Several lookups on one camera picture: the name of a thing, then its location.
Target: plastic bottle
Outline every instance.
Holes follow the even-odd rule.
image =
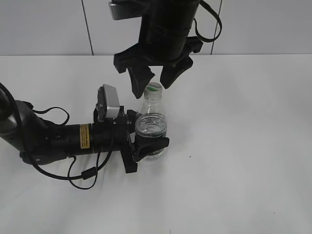
[[[158,83],[149,83],[144,90],[144,101],[136,120],[136,133],[141,137],[165,137],[167,119],[162,102],[162,86]],[[163,149],[146,156],[146,161],[155,161],[162,154]]]

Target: black cylinder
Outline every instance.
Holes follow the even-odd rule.
[[[179,58],[200,0],[153,0],[142,18],[140,43],[152,57]]]
[[[63,150],[67,156],[107,152],[111,146],[110,123],[76,124],[53,128],[50,134],[53,150]]]

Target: cable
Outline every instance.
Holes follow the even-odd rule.
[[[95,179],[94,179],[93,184],[92,184],[90,187],[88,187],[88,188],[83,188],[83,187],[80,187],[80,186],[74,184],[74,183],[72,182],[72,180],[69,179],[68,181],[71,183],[71,185],[73,185],[73,186],[74,186],[75,188],[77,188],[77,189],[88,190],[88,189],[91,189],[91,188],[96,184],[97,179],[98,179],[98,160],[99,160],[99,156],[100,156],[100,152],[97,154],[96,177],[95,177]],[[74,158],[74,161],[72,162],[72,164],[70,164],[70,167],[69,167],[69,169],[68,169],[68,173],[67,173],[67,177],[68,177],[68,178],[70,178],[70,171],[71,171],[71,169],[72,169],[74,163],[75,163],[76,160],[77,160],[77,157],[76,157],[76,156],[71,156],[71,157]]]
[[[73,182],[72,182],[72,180],[71,179],[69,179],[68,181],[71,183],[71,185],[73,185],[75,188],[77,188],[77,189],[82,189],[82,190],[88,190],[88,189],[91,189],[91,188],[93,188],[94,187],[94,185],[96,184],[96,182],[97,182],[97,179],[98,179],[98,172],[99,172],[99,170],[101,170],[106,164],[107,164],[107,162],[108,162],[108,160],[110,159],[110,157],[111,157],[111,155],[112,155],[112,152],[113,152],[113,147],[114,147],[114,130],[112,129],[112,133],[111,133],[111,146],[110,146],[110,149],[109,149],[109,151],[108,151],[108,153],[107,153],[107,155],[106,155],[106,158],[105,158],[105,160],[102,162],[102,164],[99,166],[98,165],[98,162],[99,162],[99,157],[100,157],[100,155],[101,155],[101,153],[102,153],[102,150],[100,150],[99,152],[98,152],[98,154],[97,154],[97,163],[96,163],[96,174],[95,174],[95,179],[94,179],[94,182],[93,182],[93,184],[90,186],[90,187],[88,187],[88,188],[83,188],[83,187],[80,187],[80,186],[78,186],[78,185],[76,185],[76,184],[74,184]],[[71,156],[73,159],[74,159],[74,161],[72,162],[72,164],[70,165],[70,167],[69,167],[69,169],[68,169],[68,173],[67,173],[67,177],[68,178],[70,178],[70,171],[71,171],[71,169],[72,169],[72,167],[73,167],[73,165],[74,165],[74,163],[76,162],[76,160],[77,160],[77,157],[76,156]]]
[[[221,19],[220,19],[220,16],[217,14],[217,12],[214,11],[214,9],[211,8],[211,6],[206,3],[204,0],[201,0],[200,3],[199,3],[203,8],[205,8],[205,10],[207,10],[210,14],[212,14],[212,16],[216,19],[217,23],[219,24],[220,26],[220,31],[218,33],[217,36],[215,36],[214,38],[212,39],[209,39],[209,38],[205,38],[203,37],[199,32],[198,32],[198,29],[197,29],[197,20],[194,19],[195,21],[195,32],[196,32],[196,35],[197,37],[203,41],[203,42],[213,42],[215,40],[217,40],[219,38],[219,36],[221,35],[221,31],[222,31],[222,22],[221,22]]]

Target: sticker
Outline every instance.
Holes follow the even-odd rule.
[[[90,135],[89,135],[89,125],[80,125],[80,148],[89,149],[90,148]]]

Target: white tabletop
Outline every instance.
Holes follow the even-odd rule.
[[[163,94],[167,154],[136,174],[114,153],[81,191],[0,140],[0,233],[311,234],[312,55],[193,59]],[[125,109],[140,106],[112,56],[0,57],[0,80],[37,110],[65,108],[69,124],[92,122],[103,83],[117,87]],[[95,157],[80,156],[72,174]],[[44,169],[65,176],[71,161]]]

